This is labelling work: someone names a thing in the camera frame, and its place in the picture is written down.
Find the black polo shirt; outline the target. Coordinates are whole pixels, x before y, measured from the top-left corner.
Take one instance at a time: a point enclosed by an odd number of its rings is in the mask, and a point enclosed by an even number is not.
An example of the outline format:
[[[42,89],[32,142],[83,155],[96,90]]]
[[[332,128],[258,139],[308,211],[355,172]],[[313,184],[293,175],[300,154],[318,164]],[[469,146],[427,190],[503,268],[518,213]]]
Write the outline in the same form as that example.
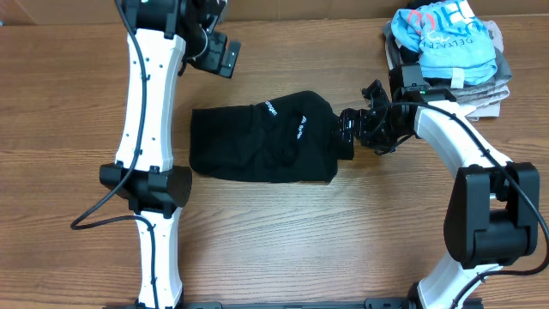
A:
[[[313,91],[249,106],[195,109],[190,167],[205,176],[244,182],[330,182],[353,146],[339,119]]]

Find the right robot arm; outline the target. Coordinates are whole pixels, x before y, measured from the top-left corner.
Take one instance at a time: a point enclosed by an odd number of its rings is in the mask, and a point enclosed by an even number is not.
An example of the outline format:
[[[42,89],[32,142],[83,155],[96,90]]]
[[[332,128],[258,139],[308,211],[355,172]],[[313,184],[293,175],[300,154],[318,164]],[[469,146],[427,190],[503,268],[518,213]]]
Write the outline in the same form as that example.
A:
[[[532,276],[511,270],[531,255],[548,226],[539,211],[540,175],[529,162],[497,151],[465,118],[448,89],[411,85],[387,95],[379,81],[363,89],[366,109],[344,110],[335,136],[343,158],[359,141],[386,155],[407,139],[425,140],[454,178],[443,223],[446,252],[405,297],[370,298],[367,308],[481,308],[471,293],[490,276]]]

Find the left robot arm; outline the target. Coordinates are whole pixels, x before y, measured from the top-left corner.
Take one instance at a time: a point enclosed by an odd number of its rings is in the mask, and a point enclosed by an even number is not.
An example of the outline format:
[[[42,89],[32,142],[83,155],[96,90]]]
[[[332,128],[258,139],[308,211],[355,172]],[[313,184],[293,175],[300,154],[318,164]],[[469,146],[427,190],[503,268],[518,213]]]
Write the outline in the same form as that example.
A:
[[[136,308],[180,308],[178,222],[192,185],[172,154],[172,112],[186,65],[229,78],[240,44],[215,27],[226,2],[120,1],[130,61],[124,130],[100,183],[127,200],[140,241]]]

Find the light blue printed t-shirt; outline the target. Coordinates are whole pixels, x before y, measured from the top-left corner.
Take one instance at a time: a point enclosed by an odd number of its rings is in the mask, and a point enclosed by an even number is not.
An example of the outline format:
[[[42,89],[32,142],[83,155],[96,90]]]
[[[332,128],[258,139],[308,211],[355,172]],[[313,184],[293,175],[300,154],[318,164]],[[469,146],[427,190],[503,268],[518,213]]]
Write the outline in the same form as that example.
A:
[[[398,9],[390,23],[401,47],[418,55],[423,77],[452,88],[487,82],[498,70],[495,47],[467,1],[436,1]]]

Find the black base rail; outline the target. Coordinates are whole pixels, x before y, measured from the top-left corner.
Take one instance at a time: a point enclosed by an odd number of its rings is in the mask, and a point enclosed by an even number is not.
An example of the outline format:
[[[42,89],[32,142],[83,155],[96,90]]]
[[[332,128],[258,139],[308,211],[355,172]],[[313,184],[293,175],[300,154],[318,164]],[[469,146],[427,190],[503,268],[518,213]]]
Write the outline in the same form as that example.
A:
[[[418,308],[406,298],[370,298],[360,302],[306,302],[286,304],[231,304],[190,302],[176,305],[180,309],[405,309]]]

